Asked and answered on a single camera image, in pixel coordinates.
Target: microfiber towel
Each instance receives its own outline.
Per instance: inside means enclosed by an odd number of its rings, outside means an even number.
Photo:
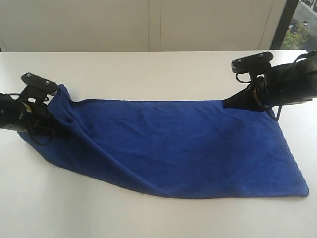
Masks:
[[[50,163],[122,188],[190,199],[308,195],[266,113],[221,101],[73,102],[63,85],[48,110],[69,138],[41,147],[19,135]]]

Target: tree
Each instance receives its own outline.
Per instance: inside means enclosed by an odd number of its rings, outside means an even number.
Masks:
[[[309,29],[303,23],[299,23],[294,27],[296,27],[294,32],[291,32],[290,29],[286,32],[281,47],[282,50],[302,49],[304,43],[307,42]]]

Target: white wall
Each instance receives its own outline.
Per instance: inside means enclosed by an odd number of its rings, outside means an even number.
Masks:
[[[268,49],[286,0],[1,0],[4,51]]]

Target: blue towel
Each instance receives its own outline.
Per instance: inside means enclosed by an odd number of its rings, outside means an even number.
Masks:
[[[71,131],[47,161],[122,188],[174,198],[307,196],[277,122],[221,101],[73,102],[63,86],[49,111]]]

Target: tabletop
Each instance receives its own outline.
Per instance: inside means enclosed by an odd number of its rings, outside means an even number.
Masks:
[[[21,92],[20,77],[31,72],[63,83],[74,101],[220,100],[245,87],[231,61],[257,52],[1,53],[0,92]],[[304,51],[272,52],[277,65]],[[140,194],[58,168],[16,132],[0,130],[0,237],[317,237],[316,118],[317,99],[283,107],[279,121],[307,198]]]

